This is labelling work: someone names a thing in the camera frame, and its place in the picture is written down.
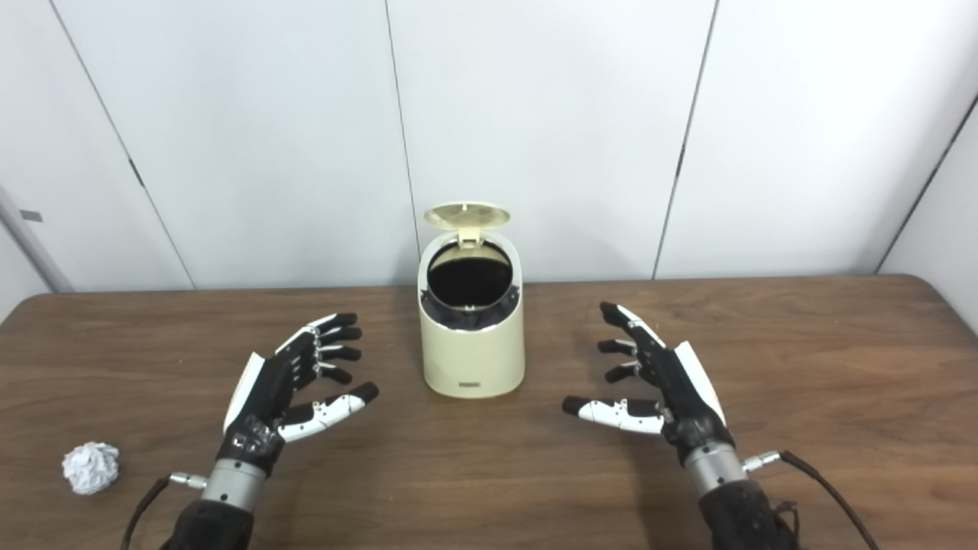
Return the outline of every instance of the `black cable wire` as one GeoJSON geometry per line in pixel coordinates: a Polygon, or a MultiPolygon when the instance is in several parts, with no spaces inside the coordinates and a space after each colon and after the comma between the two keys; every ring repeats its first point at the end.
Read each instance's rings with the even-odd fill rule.
{"type": "Polygon", "coordinates": [[[794,536],[795,547],[801,545],[801,518],[798,517],[798,503],[793,500],[784,501],[776,506],[774,509],[775,517],[778,518],[780,524],[784,529],[788,529],[791,535],[794,536]],[[794,518],[794,528],[789,527],[781,517],[781,514],[788,512],[794,518]]]}
{"type": "Polygon", "coordinates": [[[132,518],[129,518],[129,525],[125,528],[125,533],[122,535],[122,545],[119,546],[119,550],[129,550],[129,540],[132,538],[132,531],[136,530],[136,524],[139,523],[140,516],[146,509],[153,504],[153,501],[159,496],[160,493],[166,489],[167,484],[170,483],[170,476],[163,476],[162,478],[156,480],[153,486],[150,487],[150,492],[146,493],[143,500],[139,501],[136,505],[136,509],[132,513],[132,518]]]}
{"type": "Polygon", "coordinates": [[[787,464],[790,464],[791,466],[794,466],[795,468],[801,470],[805,474],[808,474],[808,476],[813,480],[818,481],[819,484],[822,487],[824,487],[826,491],[828,491],[828,494],[832,495],[832,498],[835,499],[835,502],[839,503],[839,506],[842,507],[842,510],[846,513],[846,516],[849,516],[849,519],[852,521],[853,525],[856,526],[856,529],[859,531],[859,534],[863,536],[863,540],[866,542],[867,546],[871,550],[879,550],[879,546],[877,546],[876,541],[872,539],[872,535],[869,534],[869,530],[866,529],[865,525],[863,525],[863,520],[859,519],[859,516],[856,515],[856,511],[853,510],[852,506],[849,506],[849,503],[846,502],[846,499],[842,498],[842,495],[839,494],[839,491],[835,490],[835,487],[833,487],[832,484],[828,482],[828,480],[823,478],[822,474],[819,474],[818,470],[816,470],[811,464],[791,454],[789,451],[781,451],[780,455],[782,461],[784,461],[787,464]]]}

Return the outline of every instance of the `black forearm sleeve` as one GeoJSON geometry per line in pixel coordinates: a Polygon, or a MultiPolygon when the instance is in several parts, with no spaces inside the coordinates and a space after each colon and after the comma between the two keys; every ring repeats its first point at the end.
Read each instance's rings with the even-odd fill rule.
{"type": "Polygon", "coordinates": [[[245,550],[254,516],[221,502],[195,500],[177,519],[162,550],[245,550]]]}
{"type": "Polygon", "coordinates": [[[699,499],[716,550],[794,550],[795,538],[771,510],[761,485],[734,481],[699,499]]]}

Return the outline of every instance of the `trash can lid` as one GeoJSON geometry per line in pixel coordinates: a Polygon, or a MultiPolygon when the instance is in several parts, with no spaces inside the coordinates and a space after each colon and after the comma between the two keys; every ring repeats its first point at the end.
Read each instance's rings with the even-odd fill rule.
{"type": "Polygon", "coordinates": [[[442,229],[492,229],[510,221],[510,213],[496,205],[463,201],[432,207],[424,219],[442,229]]]}

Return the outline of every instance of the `open lid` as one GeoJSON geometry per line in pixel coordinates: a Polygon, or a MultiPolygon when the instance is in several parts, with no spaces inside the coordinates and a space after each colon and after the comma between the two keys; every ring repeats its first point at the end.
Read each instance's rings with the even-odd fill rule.
{"type": "Polygon", "coordinates": [[[481,230],[505,224],[510,213],[489,203],[463,201],[434,206],[424,213],[424,219],[435,227],[458,231],[459,246],[471,249],[482,245],[481,230]]]}

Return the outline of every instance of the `trash can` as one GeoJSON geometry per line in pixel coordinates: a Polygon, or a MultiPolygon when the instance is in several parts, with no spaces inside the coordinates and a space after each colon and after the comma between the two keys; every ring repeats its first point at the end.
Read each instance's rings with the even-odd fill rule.
{"type": "Polygon", "coordinates": [[[448,231],[418,270],[424,379],[444,395],[493,397],[523,381],[523,289],[519,256],[486,231],[510,220],[485,203],[435,206],[424,219],[448,231]]]}

